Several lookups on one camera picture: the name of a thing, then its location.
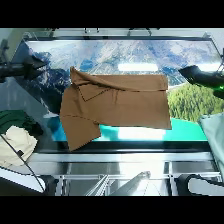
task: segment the white cloth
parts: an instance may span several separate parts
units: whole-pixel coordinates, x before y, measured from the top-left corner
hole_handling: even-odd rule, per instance
[[[37,140],[30,136],[28,131],[16,126],[11,126],[3,137],[16,151],[21,150],[23,152],[22,158],[25,161],[37,144]],[[0,137],[0,166],[8,167],[10,165],[21,166],[23,162]]]
[[[224,180],[224,113],[203,115],[201,125]]]

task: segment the beige cloth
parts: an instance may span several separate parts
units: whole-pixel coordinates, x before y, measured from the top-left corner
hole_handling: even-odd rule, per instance
[[[26,161],[32,154],[37,140],[30,136],[23,128],[11,126],[3,137],[16,150],[21,150],[24,154],[22,158]],[[0,166],[8,167],[10,165],[21,166],[23,162],[7,145],[7,143],[0,137]]]
[[[60,119],[70,150],[100,137],[99,124],[171,129],[163,75],[89,75],[70,69]]]

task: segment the pile of clothes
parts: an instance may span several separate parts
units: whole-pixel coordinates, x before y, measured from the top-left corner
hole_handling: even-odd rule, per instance
[[[42,135],[41,126],[22,110],[0,111],[0,134],[27,160],[32,154],[37,140]],[[9,145],[0,137],[0,166],[20,166],[23,162],[13,152]]]

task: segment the green hillside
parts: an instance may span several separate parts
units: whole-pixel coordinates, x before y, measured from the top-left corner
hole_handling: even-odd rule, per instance
[[[213,95],[213,90],[191,85],[168,93],[170,116],[197,122],[202,114],[217,114],[224,111],[224,100]]]

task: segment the folded brown fabric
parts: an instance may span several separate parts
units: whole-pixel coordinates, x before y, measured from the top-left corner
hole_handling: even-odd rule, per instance
[[[89,75],[70,69],[60,119],[70,150],[100,137],[99,124],[171,129],[163,75]]]

